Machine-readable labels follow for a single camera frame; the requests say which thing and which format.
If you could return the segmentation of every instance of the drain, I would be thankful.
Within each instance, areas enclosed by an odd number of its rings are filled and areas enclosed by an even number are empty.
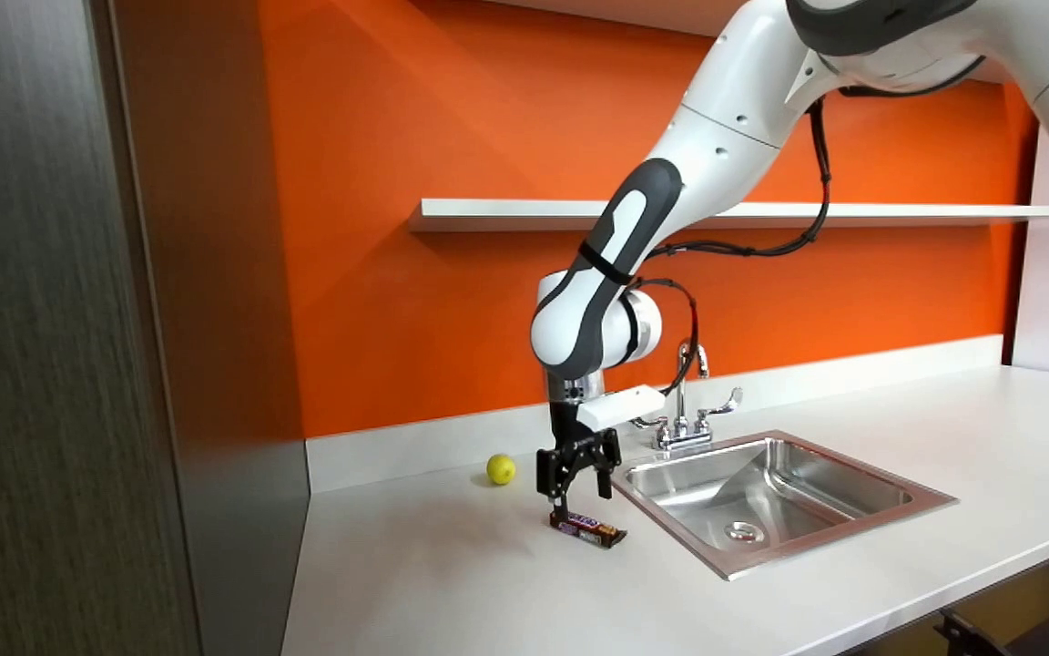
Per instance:
[[[734,541],[734,545],[761,545],[761,541],[769,541],[769,533],[763,533],[761,524],[755,524],[755,523],[733,523],[733,524],[729,524],[729,541]]]

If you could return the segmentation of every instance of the sink basin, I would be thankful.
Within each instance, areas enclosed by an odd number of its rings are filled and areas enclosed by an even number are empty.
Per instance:
[[[954,502],[781,429],[622,467],[614,488],[724,581]]]

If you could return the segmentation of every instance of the tennis ball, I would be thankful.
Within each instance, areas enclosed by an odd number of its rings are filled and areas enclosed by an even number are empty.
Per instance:
[[[484,467],[491,488],[505,488],[516,477],[516,459],[495,452]]]

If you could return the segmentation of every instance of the gray cabinet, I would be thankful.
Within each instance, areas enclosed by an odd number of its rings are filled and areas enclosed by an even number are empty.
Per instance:
[[[0,0],[0,653],[280,653],[306,501],[255,0]]]

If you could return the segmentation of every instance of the white countertop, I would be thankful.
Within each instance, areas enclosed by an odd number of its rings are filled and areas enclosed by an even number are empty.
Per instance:
[[[1049,562],[1049,376],[996,364],[746,410],[722,435],[785,429],[956,502],[722,581],[630,501],[614,552],[557,536],[533,467],[468,463],[312,495],[285,656],[840,653]]]

